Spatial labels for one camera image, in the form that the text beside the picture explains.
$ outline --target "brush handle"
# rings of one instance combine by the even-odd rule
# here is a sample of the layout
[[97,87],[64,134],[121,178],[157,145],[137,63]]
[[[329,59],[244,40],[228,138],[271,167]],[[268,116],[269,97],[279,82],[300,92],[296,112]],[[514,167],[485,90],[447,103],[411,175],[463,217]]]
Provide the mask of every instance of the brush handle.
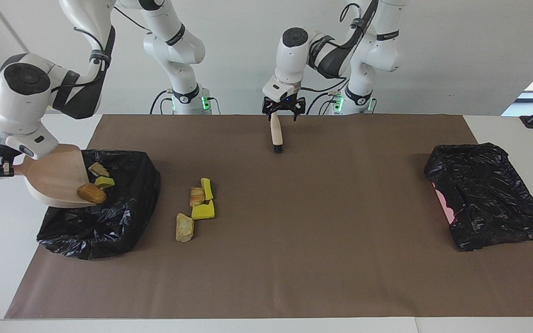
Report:
[[271,114],[271,137],[273,137],[273,145],[283,145],[283,133],[281,133],[281,123],[276,112]]

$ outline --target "brown paper mat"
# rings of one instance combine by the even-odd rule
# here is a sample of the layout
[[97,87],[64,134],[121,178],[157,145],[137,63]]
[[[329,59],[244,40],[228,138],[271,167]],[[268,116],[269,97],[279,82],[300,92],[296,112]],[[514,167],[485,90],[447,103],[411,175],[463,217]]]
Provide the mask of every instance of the brown paper mat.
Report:
[[[103,116],[90,148],[146,151],[162,190],[133,251],[39,247],[6,318],[533,316],[533,242],[456,251],[423,166],[462,116]],[[174,240],[188,194],[217,217]]]

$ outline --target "black plastic bag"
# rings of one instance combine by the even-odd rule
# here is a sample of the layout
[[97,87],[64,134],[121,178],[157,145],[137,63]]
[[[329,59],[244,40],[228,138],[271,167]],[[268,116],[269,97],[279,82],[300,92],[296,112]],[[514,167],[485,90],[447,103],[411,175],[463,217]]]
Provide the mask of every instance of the black plastic bag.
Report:
[[533,240],[533,197],[505,150],[492,143],[436,146],[427,179],[446,198],[458,249]]
[[[104,203],[85,208],[49,207],[37,241],[53,253],[79,259],[113,257],[131,250],[154,212],[160,175],[144,152],[83,150],[89,167],[102,164],[116,185]],[[96,179],[88,172],[89,181]]]

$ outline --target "robotic arm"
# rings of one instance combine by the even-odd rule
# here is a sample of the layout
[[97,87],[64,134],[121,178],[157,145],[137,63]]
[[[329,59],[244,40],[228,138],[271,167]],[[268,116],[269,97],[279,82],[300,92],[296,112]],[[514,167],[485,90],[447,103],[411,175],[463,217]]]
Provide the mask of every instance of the robotic arm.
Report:
[[110,66],[115,31],[114,6],[142,11],[150,26],[145,50],[167,71],[177,110],[201,113],[202,88],[190,64],[205,57],[205,46],[178,19],[170,0],[59,0],[63,12],[82,32],[92,51],[83,76],[34,53],[14,55],[0,69],[0,177],[13,176],[13,159],[26,154],[36,160],[50,153],[57,139],[40,119],[47,107],[72,118],[88,118],[100,103]]
[[[396,38],[405,6],[406,0],[372,0],[363,15],[351,23],[343,44],[335,44],[331,36],[319,31],[297,27],[285,31],[277,48],[275,74],[262,88],[266,95],[263,113],[269,118],[278,110],[291,110],[295,117],[305,113],[305,99],[297,97],[305,65],[329,79],[340,78],[349,64],[351,78],[342,92],[341,101],[346,101],[340,103],[340,112],[363,112],[372,93],[373,67],[393,71],[402,63],[402,49]],[[370,25],[377,32],[367,32]]]

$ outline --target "wooden dustpan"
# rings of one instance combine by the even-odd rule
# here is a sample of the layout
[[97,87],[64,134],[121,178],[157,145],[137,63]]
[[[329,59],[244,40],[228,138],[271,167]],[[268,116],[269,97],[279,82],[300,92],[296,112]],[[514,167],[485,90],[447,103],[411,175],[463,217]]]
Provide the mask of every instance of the wooden dustpan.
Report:
[[40,160],[26,156],[22,164],[13,166],[13,170],[16,175],[25,177],[30,194],[47,206],[94,206],[77,195],[78,187],[89,183],[78,146],[59,144],[53,152]]

